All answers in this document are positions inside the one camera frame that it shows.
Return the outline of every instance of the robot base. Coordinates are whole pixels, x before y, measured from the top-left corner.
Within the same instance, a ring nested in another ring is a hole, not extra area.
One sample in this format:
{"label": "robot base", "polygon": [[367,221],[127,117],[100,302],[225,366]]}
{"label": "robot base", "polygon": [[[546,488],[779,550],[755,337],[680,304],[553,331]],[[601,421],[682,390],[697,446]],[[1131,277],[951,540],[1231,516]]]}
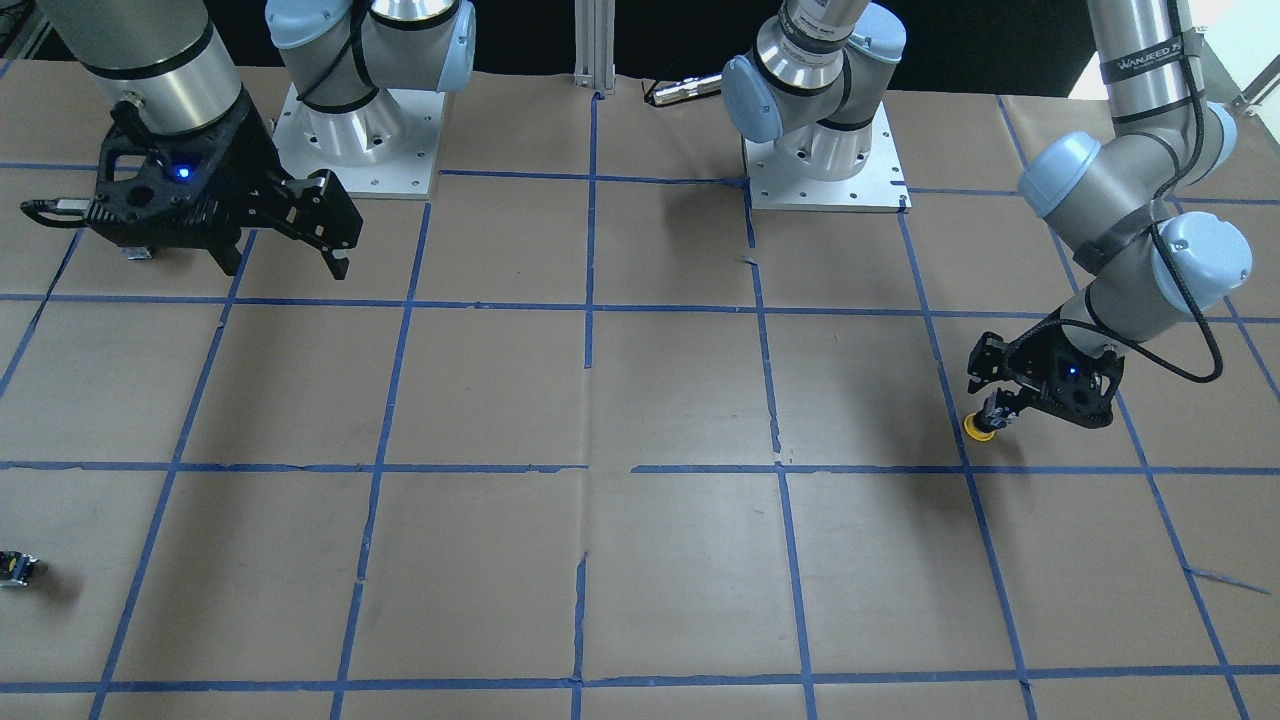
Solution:
{"label": "robot base", "polygon": [[332,169],[352,197],[430,199],[448,94],[425,90],[383,92],[390,92],[403,110],[404,135],[396,141],[396,154],[372,164],[343,164],[311,147],[305,127],[307,123],[298,111],[298,92],[291,85],[273,136],[280,151],[280,164],[300,178],[321,168]]}
{"label": "robot base", "polygon": [[751,208],[755,210],[818,210],[844,213],[897,213],[911,206],[897,146],[888,127],[884,105],[872,120],[876,145],[856,176],[836,182],[796,173],[791,163],[776,156],[772,142],[742,141]]}

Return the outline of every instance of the bolt hole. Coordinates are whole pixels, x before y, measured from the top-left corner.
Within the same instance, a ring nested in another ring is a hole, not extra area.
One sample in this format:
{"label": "bolt hole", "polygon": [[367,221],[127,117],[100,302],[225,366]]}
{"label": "bolt hole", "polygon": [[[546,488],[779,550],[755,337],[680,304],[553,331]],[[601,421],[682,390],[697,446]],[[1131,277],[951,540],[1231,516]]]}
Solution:
{"label": "bolt hole", "polygon": [[124,196],[124,201],[128,202],[129,205],[133,205],[134,208],[145,208],[151,204],[155,196],[156,196],[155,191],[151,190],[150,187],[138,186],[131,190],[129,193]]}

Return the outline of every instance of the grid square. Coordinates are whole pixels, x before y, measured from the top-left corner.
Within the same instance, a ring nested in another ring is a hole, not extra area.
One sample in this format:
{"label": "grid square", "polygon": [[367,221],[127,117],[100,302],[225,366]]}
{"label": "grid square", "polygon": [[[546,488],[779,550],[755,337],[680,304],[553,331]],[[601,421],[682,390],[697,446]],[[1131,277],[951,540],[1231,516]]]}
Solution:
{"label": "grid square", "polygon": [[335,676],[367,497],[357,474],[179,474],[115,679]]}
{"label": "grid square", "polygon": [[1187,197],[1275,200],[1280,197],[1280,152],[1258,118],[1235,118],[1235,151],[1210,177],[1185,188]]}
{"label": "grid square", "polygon": [[591,477],[584,676],[796,673],[772,475]]}
{"label": "grid square", "polygon": [[742,190],[722,184],[600,183],[595,301],[636,305],[755,304],[744,260]]}
{"label": "grid square", "polygon": [[586,202],[585,182],[442,176],[419,299],[582,302]]}
{"label": "grid square", "polygon": [[1014,682],[818,685],[822,717],[914,720],[1025,720]]}
{"label": "grid square", "polygon": [[1216,664],[1146,478],[978,486],[1028,666]]}
{"label": "grid square", "polygon": [[564,720],[570,691],[426,691],[348,692],[342,701],[344,720],[422,720],[457,717],[484,720]]}
{"label": "grid square", "polygon": [[776,720],[804,717],[800,685],[588,688],[582,720]]}
{"label": "grid square", "polygon": [[1143,717],[1238,720],[1225,678],[1080,678],[1036,680],[1036,711],[1044,720]]}
{"label": "grid square", "polygon": [[[1280,243],[1272,240],[1275,228],[1280,227],[1280,206],[1183,202],[1183,210],[1212,213],[1244,233],[1253,251],[1253,274],[1231,293],[1231,304],[1245,316],[1280,316]],[[1210,314],[1226,311],[1219,304]]]}
{"label": "grid square", "polygon": [[83,693],[5,693],[5,712],[14,717],[88,717],[93,696]]}
{"label": "grid square", "polygon": [[0,471],[3,548],[45,564],[26,589],[5,589],[0,683],[102,676],[163,483],[164,473]]}
{"label": "grid square", "polygon": [[424,202],[356,200],[365,218],[347,278],[334,282],[320,252],[275,231],[260,231],[241,297],[404,300],[422,229]]}
{"label": "grid square", "polygon": [[911,187],[1018,187],[1021,161],[993,95],[890,91],[884,109]]}
{"label": "grid square", "polygon": [[916,195],[906,224],[933,310],[1048,313],[1073,295],[1021,199]]}
{"label": "grid square", "polygon": [[645,81],[617,78],[599,102],[600,174],[649,178],[740,178],[742,140],[719,99],[653,108]]}
{"label": "grid square", "polygon": [[[0,108],[6,108],[3,100]],[[5,132],[0,131],[0,138],[5,137]],[[0,234],[0,292],[49,292],[77,232],[38,225],[27,219],[18,205],[23,200],[88,197],[92,193],[91,173],[0,169],[0,228],[4,228]],[[84,242],[105,241],[86,232]]]}
{"label": "grid square", "polygon": [[771,315],[769,355],[786,462],[959,462],[920,318]]}
{"label": "grid square", "polygon": [[[942,348],[942,361],[947,369],[947,384],[956,414],[960,418],[977,413],[997,386],[987,386],[974,395],[966,392],[969,384],[969,352],[982,333],[991,331],[1006,341],[1019,337],[1036,325],[1037,320],[1005,318],[934,318],[933,328]],[[1161,373],[1138,359],[1128,365],[1134,375]],[[998,387],[1012,388],[1011,383]],[[1028,410],[1018,421],[1001,430],[991,442],[978,442],[964,436],[965,454],[974,465],[996,466],[1120,466],[1137,468],[1138,452],[1120,410],[1110,427],[1085,429],[1060,420],[1046,413]]]}
{"label": "grid square", "polygon": [[920,309],[897,215],[755,213],[751,225],[769,307]]}
{"label": "grid square", "polygon": [[1253,720],[1280,720],[1280,676],[1258,675],[1235,679]]}
{"label": "grid square", "polygon": [[589,464],[771,464],[756,318],[596,313]]}
{"label": "grid square", "polygon": [[585,420],[581,313],[413,311],[389,462],[581,464]]}
{"label": "grid square", "polygon": [[[1143,450],[1152,465],[1280,466],[1280,402],[1271,393],[1239,329],[1212,325],[1225,370],[1211,384],[1194,384],[1149,364],[1125,374],[1120,392],[1129,404]],[[1148,350],[1197,373],[1208,372],[1208,350],[1193,323],[1171,328],[1144,343]],[[1171,418],[1212,418],[1184,424]]]}
{"label": "grid square", "polygon": [[472,73],[449,94],[439,167],[445,170],[586,173],[591,96],[570,76]]}
{"label": "grid square", "polygon": [[38,307],[38,302],[0,302],[0,368],[9,366]]}
{"label": "grid square", "polygon": [[564,678],[582,474],[383,477],[351,678]]}
{"label": "grid square", "polygon": [[814,673],[1012,669],[963,477],[790,486]]}
{"label": "grid square", "polygon": [[220,311],[51,302],[0,398],[0,457],[169,461]]}
{"label": "grid square", "polygon": [[1002,100],[1028,163],[1070,132],[1084,131],[1098,142],[1108,142],[1116,135],[1106,100],[1021,95],[1005,95]]}
{"label": "grid square", "polygon": [[332,705],[330,693],[310,692],[111,693],[102,705],[102,720],[328,720]]}
{"label": "grid square", "polygon": [[[1258,548],[1280,546],[1275,514],[1280,478],[1157,478],[1187,561],[1210,573],[1280,592],[1280,566]],[[1229,661],[1280,665],[1280,603],[1275,596],[1198,579]]]}
{"label": "grid square", "polygon": [[111,127],[101,97],[79,63],[14,60],[0,83],[0,163],[96,167]]}
{"label": "grid square", "polygon": [[372,462],[398,307],[239,305],[200,402],[189,462]]}

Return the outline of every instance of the light blue joint cap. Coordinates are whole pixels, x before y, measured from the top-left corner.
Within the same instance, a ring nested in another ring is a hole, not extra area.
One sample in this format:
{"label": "light blue joint cap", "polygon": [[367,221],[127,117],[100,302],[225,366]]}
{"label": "light blue joint cap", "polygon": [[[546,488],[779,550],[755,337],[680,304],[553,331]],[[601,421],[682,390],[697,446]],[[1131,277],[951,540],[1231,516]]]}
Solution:
{"label": "light blue joint cap", "polygon": [[[1174,251],[1178,272],[1201,310],[1208,310],[1226,293],[1244,284],[1253,272],[1249,241],[1244,240],[1235,225],[1217,219],[1212,213],[1179,215],[1160,225],[1160,234]],[[1165,300],[1190,315],[1169,268],[1165,268],[1165,261],[1155,247],[1151,249],[1151,269]]]}
{"label": "light blue joint cap", "polygon": [[1102,143],[1082,131],[1068,133],[1039,154],[1018,178],[1018,191],[1037,218],[1052,213],[1075,190],[1102,150]]}
{"label": "light blue joint cap", "polygon": [[849,45],[868,58],[896,65],[906,47],[906,27],[897,15],[872,3],[858,18]]}
{"label": "light blue joint cap", "polygon": [[1217,160],[1213,163],[1213,167],[1210,168],[1207,173],[1204,173],[1204,178],[1207,178],[1208,176],[1213,174],[1213,170],[1216,170],[1219,167],[1221,167],[1222,163],[1225,163],[1228,158],[1231,156],[1231,151],[1235,150],[1235,138],[1236,138],[1239,131],[1236,131],[1236,128],[1235,128],[1235,118],[1233,118],[1231,113],[1228,111],[1226,105],[1222,105],[1221,102],[1206,102],[1204,105],[1222,123],[1222,151],[1217,154]]}
{"label": "light blue joint cap", "polygon": [[440,70],[439,92],[460,92],[471,83],[471,68],[476,59],[476,9],[470,1],[458,8],[453,19],[453,40]]}
{"label": "light blue joint cap", "polygon": [[751,142],[773,142],[782,137],[782,115],[773,92],[750,58],[739,55],[724,65],[721,90],[724,109],[742,137]]}
{"label": "light blue joint cap", "polygon": [[271,44],[293,50],[329,32],[351,9],[351,0],[268,0]]}

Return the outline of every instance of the black cable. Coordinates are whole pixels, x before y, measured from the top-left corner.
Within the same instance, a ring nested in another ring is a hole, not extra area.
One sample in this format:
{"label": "black cable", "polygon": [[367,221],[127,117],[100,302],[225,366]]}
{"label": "black cable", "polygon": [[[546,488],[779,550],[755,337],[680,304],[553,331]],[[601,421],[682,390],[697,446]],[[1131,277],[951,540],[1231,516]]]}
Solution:
{"label": "black cable", "polygon": [[307,97],[311,97],[311,94],[315,92],[321,85],[324,85],[324,82],[329,79],[333,72],[338,69],[338,65],[342,64],[343,59],[347,58],[347,53],[351,51],[351,46],[355,45],[356,38],[360,37],[360,31],[365,24],[365,15],[369,14],[369,8],[372,4],[374,4],[372,0],[358,0],[355,5],[352,5],[351,32],[347,33],[347,41],[342,44],[340,49],[338,49],[338,54],[334,55],[333,61],[329,63],[329,67],[326,67],[324,72],[320,73],[320,78],[312,82],[311,86],[307,87],[305,91],[298,94],[298,102],[306,102]]}
{"label": "black cable", "polygon": [[[1174,32],[1181,32],[1183,24],[1181,24],[1181,17],[1178,12],[1178,0],[1167,0],[1166,8],[1169,13],[1170,27],[1172,28]],[[1162,199],[1166,192],[1176,187],[1178,183],[1180,183],[1183,178],[1185,178],[1192,172],[1192,168],[1194,168],[1196,164],[1199,163],[1201,154],[1204,150],[1204,108],[1201,105],[1201,97],[1203,96],[1203,94],[1196,88],[1194,69],[1192,68],[1190,58],[1185,55],[1185,53],[1178,60],[1178,67],[1179,69],[1181,69],[1183,82],[1187,85],[1187,91],[1190,94],[1192,99],[1190,104],[1192,114],[1196,118],[1196,142],[1192,146],[1192,155],[1187,160],[1187,164],[1174,168],[1174,176],[1170,177],[1165,182],[1165,184],[1160,186],[1160,190],[1156,191],[1153,200]],[[1187,304],[1187,309],[1190,311],[1192,318],[1196,320],[1196,325],[1199,328],[1201,334],[1204,338],[1204,345],[1208,346],[1210,356],[1213,360],[1213,369],[1207,375],[1197,375],[1189,370],[1179,368],[1178,365],[1174,365],[1172,363],[1165,360],[1164,357],[1156,355],[1155,352],[1151,352],[1149,350],[1142,347],[1133,340],[1129,340],[1110,329],[1066,318],[1044,320],[1033,327],[1032,329],[1027,331],[1027,333],[1024,333],[1018,340],[1010,342],[1009,348],[1002,360],[1004,369],[1006,372],[1010,372],[1009,368],[1010,359],[1032,337],[1052,328],[1070,327],[1070,328],[1082,328],[1085,331],[1091,331],[1108,340],[1114,340],[1115,342],[1119,342],[1120,345],[1135,351],[1138,355],[1142,355],[1147,360],[1151,360],[1156,365],[1160,365],[1161,368],[1169,370],[1170,373],[1174,373],[1175,375],[1190,380],[1193,383],[1201,383],[1201,384],[1211,383],[1217,378],[1222,377],[1222,369],[1224,369],[1222,350],[1221,347],[1219,347],[1217,338],[1213,337],[1213,331],[1208,327],[1208,320],[1204,319],[1204,314],[1201,311],[1199,304],[1196,302],[1196,299],[1187,288],[1187,281],[1183,279],[1183,274],[1178,270],[1178,265],[1174,263],[1174,256],[1169,251],[1169,243],[1165,242],[1165,238],[1160,234],[1160,223],[1152,223],[1151,228],[1148,228],[1148,232],[1151,232],[1151,240],[1152,245],[1155,245],[1156,247],[1156,254],[1160,255],[1160,260],[1165,264],[1165,269],[1169,270],[1169,275],[1174,279],[1174,284],[1178,287],[1178,293],[1181,296],[1183,302]]]}

